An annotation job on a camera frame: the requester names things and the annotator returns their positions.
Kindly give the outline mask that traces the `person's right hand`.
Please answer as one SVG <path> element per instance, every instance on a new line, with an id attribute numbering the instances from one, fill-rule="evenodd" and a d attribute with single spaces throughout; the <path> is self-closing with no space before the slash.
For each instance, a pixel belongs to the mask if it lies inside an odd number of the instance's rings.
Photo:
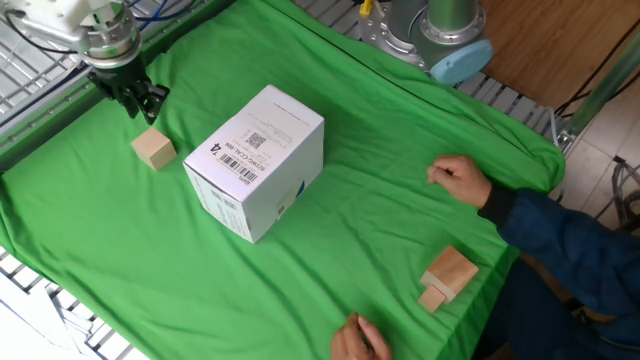
<path id="1" fill-rule="evenodd" d="M 463 203 L 481 209 L 488 201 L 492 183 L 469 156 L 438 156 L 426 172 L 430 184 L 443 186 Z"/>

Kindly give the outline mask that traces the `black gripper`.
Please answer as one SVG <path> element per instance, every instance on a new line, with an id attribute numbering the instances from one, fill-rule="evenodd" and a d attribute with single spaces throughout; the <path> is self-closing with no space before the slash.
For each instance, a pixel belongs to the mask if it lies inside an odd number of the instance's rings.
<path id="1" fill-rule="evenodd" d="M 148 125 L 155 122 L 170 93 L 168 87 L 149 81 L 141 59 L 113 69 L 93 68 L 89 79 L 107 97 L 121 103 L 130 118 L 134 119 L 141 109 Z"/>

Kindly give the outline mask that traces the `person's left hand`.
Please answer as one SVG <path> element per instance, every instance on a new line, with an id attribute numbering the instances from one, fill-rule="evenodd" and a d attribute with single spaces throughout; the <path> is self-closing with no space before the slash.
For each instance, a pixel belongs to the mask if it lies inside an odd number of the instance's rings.
<path id="1" fill-rule="evenodd" d="M 392 350 L 380 330 L 365 316 L 351 313 L 334 333 L 331 360 L 392 360 Z"/>

